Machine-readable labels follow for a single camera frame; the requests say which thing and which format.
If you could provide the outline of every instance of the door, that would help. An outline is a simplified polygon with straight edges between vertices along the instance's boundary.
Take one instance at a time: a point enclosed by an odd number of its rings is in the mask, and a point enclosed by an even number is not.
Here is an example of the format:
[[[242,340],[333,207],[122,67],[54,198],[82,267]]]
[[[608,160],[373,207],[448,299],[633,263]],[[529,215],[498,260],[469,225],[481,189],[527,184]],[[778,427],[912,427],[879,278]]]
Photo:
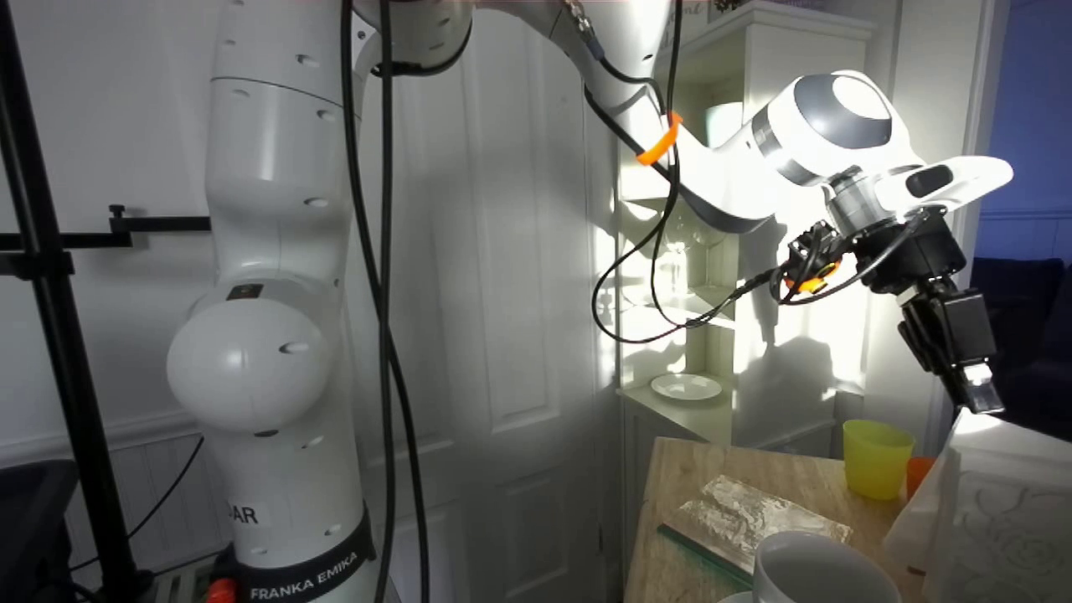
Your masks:
[[[361,174],[380,206],[377,80]],[[395,80],[393,327],[416,402],[437,603],[603,601],[615,357],[588,299],[608,198],[608,131],[572,63],[524,23],[481,15],[455,67]],[[358,434],[380,498],[377,321],[353,265]],[[393,576],[416,601],[403,458],[398,486]]]

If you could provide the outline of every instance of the table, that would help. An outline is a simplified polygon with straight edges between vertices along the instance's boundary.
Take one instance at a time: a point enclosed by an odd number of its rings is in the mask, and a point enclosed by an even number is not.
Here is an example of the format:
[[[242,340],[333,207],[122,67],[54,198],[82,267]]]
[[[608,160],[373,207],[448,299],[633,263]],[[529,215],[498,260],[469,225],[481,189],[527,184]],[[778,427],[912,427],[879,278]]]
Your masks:
[[[881,536],[895,522],[903,502],[866,502],[852,496],[845,490],[841,458],[658,438],[645,486],[626,603],[718,603],[722,596],[730,596],[730,590],[703,574],[682,544],[658,534],[660,522],[715,476],[730,476],[852,528],[849,545],[870,557],[899,582],[906,603],[923,601],[923,576],[903,569],[881,549]]]

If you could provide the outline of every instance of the white cup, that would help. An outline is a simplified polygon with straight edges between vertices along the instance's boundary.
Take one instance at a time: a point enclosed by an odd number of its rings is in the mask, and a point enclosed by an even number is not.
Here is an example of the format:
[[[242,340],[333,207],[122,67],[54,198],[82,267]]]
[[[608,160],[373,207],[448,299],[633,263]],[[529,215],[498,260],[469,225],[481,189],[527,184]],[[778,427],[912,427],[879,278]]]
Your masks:
[[[809,534],[775,534],[755,560],[755,603],[899,603],[869,557]]]

